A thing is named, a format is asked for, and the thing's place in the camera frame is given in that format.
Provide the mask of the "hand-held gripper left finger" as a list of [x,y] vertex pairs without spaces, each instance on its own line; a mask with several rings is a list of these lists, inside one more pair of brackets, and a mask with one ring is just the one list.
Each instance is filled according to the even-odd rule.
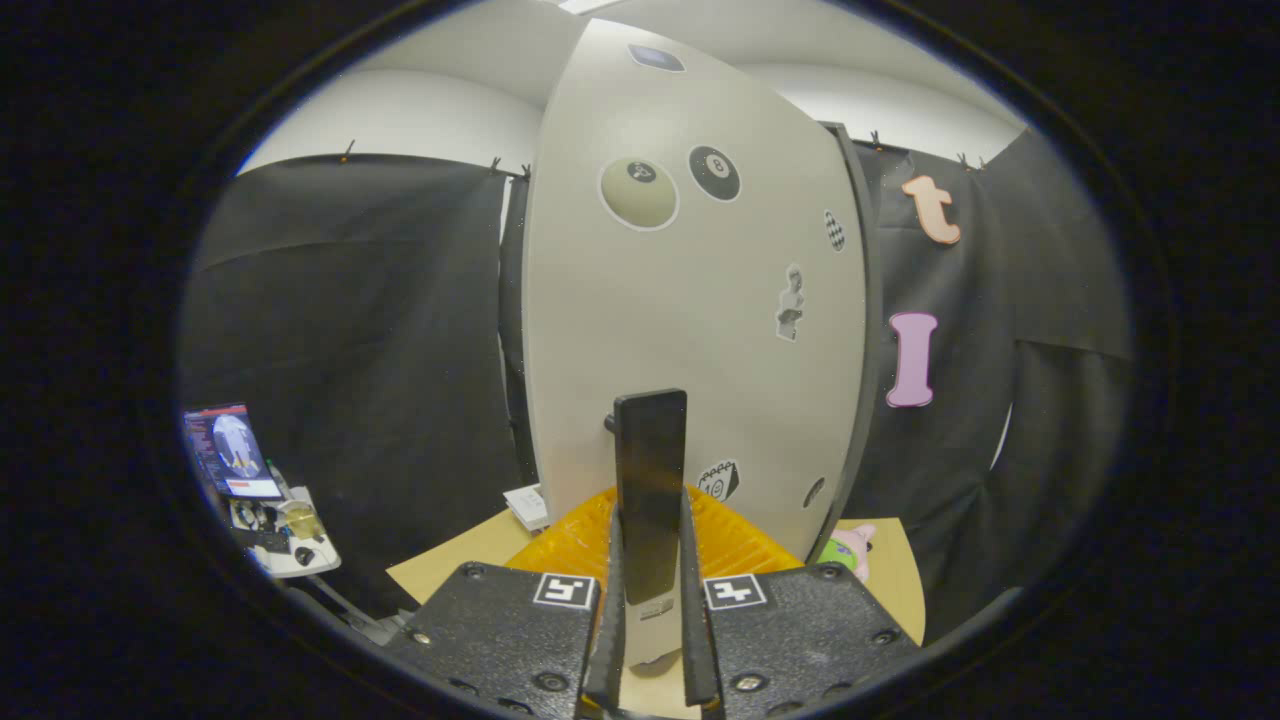
[[387,642],[390,664],[486,717],[603,717],[625,653],[616,502],[596,495],[503,565],[461,562]]

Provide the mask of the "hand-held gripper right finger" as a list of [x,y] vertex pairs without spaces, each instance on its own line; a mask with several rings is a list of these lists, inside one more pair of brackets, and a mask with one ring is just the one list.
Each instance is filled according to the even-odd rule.
[[690,497],[680,552],[685,696],[704,719],[815,719],[922,651],[838,562],[704,578]]

